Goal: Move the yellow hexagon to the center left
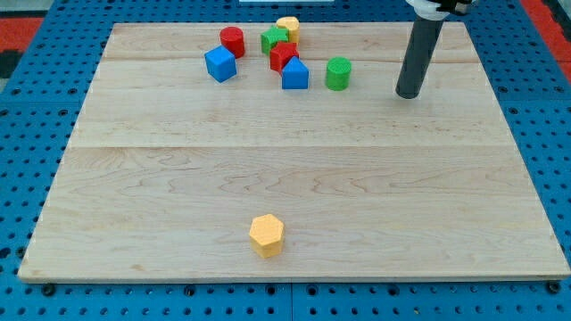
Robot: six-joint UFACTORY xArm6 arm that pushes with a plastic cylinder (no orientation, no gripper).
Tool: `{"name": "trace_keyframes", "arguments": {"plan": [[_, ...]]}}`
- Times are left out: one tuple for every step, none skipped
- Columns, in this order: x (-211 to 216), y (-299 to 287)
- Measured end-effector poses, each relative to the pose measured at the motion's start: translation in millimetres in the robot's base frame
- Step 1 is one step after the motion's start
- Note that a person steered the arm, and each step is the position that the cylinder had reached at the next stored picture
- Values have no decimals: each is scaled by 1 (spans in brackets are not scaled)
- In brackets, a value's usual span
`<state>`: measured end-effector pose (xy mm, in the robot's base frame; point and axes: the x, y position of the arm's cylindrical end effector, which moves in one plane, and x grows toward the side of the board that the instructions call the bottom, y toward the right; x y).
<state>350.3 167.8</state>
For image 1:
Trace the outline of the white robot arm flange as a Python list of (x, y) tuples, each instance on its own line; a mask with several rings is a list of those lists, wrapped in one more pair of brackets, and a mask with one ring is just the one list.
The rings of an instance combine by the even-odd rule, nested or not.
[(468, 14), (476, 0), (405, 0), (415, 14), (428, 21), (442, 21), (449, 15)]

